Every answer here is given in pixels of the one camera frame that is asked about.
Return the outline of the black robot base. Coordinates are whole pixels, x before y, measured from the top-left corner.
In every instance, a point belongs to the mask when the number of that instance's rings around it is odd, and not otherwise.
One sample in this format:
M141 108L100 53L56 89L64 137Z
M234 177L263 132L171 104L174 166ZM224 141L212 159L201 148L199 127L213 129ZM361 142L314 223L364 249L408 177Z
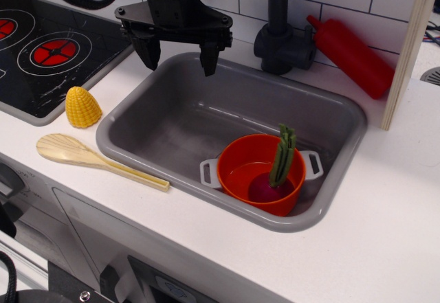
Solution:
M55 264L48 264L48 290L45 289L17 289L17 270L12 259L5 252L1 252L1 263L6 267L7 288L1 295L1 302L112 302L109 298L93 290Z

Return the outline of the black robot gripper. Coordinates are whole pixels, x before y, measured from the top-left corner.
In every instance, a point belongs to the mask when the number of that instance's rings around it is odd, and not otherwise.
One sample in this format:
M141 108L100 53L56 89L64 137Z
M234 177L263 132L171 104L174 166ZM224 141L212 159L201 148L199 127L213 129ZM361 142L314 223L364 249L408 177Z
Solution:
M140 33L141 38L134 37L131 43L147 68L157 69L160 39L201 45L201 66L205 76L211 76L217 68L219 48L232 44L232 19L204 1L146 0L119 7L115 15L127 32Z

